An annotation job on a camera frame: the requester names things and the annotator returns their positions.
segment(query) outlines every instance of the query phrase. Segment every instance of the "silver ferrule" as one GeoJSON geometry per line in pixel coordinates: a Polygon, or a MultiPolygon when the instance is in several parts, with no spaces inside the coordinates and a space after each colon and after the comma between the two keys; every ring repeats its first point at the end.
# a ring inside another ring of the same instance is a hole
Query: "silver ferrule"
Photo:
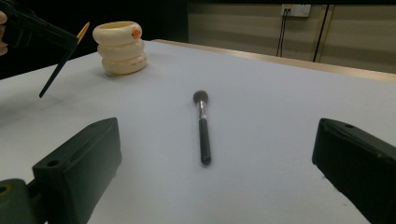
{"type": "Polygon", "coordinates": [[[199,119],[206,119],[206,103],[205,101],[200,101],[197,104],[199,111],[199,119]]]}

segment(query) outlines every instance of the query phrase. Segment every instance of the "cream bangle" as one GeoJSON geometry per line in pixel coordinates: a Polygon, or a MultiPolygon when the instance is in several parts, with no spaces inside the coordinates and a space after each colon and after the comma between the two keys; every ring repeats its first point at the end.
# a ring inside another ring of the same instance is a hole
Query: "cream bangle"
{"type": "Polygon", "coordinates": [[[114,21],[96,26],[92,36],[99,45],[125,45],[139,39],[142,36],[142,28],[134,21],[114,21]]]}
{"type": "Polygon", "coordinates": [[[102,58],[110,61],[132,59],[143,53],[145,43],[137,39],[134,43],[127,45],[105,46],[98,45],[98,53],[102,58]]]}
{"type": "Polygon", "coordinates": [[[140,56],[124,61],[110,61],[102,60],[102,66],[109,75],[126,75],[142,69],[147,63],[146,53],[141,53],[140,56]]]}

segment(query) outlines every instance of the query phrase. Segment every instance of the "electrical outlet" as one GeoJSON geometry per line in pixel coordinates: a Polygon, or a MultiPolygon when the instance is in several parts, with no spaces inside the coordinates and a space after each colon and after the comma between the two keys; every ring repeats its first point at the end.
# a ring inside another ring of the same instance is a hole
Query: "electrical outlet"
{"type": "Polygon", "coordinates": [[[294,4],[282,4],[282,8],[280,10],[280,15],[284,16],[285,14],[285,9],[288,10],[288,17],[294,16],[294,10],[295,10],[294,4]]]}
{"type": "Polygon", "coordinates": [[[308,17],[311,5],[295,5],[294,16],[295,17],[308,17]]]}

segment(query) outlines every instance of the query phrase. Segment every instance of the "brush handle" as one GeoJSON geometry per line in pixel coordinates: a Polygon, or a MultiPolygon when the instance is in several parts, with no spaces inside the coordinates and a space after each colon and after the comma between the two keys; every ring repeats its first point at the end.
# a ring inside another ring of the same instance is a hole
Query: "brush handle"
{"type": "Polygon", "coordinates": [[[199,119],[199,137],[201,147],[201,163],[208,165],[212,159],[210,156],[209,133],[207,131],[207,120],[199,119]]]}

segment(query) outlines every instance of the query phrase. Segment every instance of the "white table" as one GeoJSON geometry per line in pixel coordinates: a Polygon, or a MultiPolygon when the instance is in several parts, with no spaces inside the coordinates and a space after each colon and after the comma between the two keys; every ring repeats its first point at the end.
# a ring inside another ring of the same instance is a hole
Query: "white table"
{"type": "Polygon", "coordinates": [[[105,75],[97,53],[72,60],[41,99],[54,66],[0,81],[0,179],[30,182],[32,166],[52,150],[116,117],[123,161],[89,223],[368,223],[311,157],[320,118],[396,145],[391,75],[353,77],[154,41],[145,52],[147,67],[123,77],[105,75]],[[209,95],[208,167],[200,163],[198,90],[209,95]]]}

